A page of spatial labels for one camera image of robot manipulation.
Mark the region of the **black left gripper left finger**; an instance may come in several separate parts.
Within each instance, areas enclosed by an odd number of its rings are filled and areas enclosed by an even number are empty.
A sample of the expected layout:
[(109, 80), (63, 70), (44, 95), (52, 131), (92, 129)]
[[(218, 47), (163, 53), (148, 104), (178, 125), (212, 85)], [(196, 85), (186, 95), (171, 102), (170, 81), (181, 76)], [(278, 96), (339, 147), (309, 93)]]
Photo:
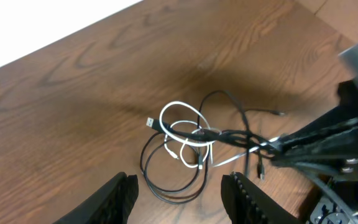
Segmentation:
[(139, 195), (136, 175), (116, 174), (57, 224), (127, 224)]

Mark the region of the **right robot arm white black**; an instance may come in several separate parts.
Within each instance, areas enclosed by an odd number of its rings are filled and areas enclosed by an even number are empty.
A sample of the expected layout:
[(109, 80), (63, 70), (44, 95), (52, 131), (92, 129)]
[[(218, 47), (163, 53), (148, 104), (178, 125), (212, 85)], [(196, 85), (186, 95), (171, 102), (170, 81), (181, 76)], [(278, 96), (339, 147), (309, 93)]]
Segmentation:
[(358, 44), (339, 56), (354, 72), (338, 85), (339, 104), (277, 140), (272, 164), (301, 172), (358, 223)]

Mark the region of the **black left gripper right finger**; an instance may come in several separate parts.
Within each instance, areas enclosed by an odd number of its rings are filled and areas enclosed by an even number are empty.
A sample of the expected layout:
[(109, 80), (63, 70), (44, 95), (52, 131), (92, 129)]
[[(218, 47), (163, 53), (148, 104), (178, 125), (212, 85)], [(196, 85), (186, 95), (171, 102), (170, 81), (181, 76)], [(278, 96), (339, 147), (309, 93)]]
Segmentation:
[(240, 172), (222, 176), (221, 199), (233, 224), (300, 223)]

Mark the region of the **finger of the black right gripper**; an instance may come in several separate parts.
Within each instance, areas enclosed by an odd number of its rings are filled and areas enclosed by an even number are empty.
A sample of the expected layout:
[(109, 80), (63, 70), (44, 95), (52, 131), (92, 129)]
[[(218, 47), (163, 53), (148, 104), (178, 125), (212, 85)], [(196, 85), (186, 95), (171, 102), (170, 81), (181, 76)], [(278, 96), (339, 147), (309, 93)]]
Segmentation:
[(285, 148), (271, 159), (275, 166), (330, 167), (339, 170), (347, 166), (347, 159), (358, 159), (358, 146)]
[(358, 117), (345, 119), (323, 127), (306, 127), (291, 135), (279, 138), (272, 148), (336, 147), (358, 141)]

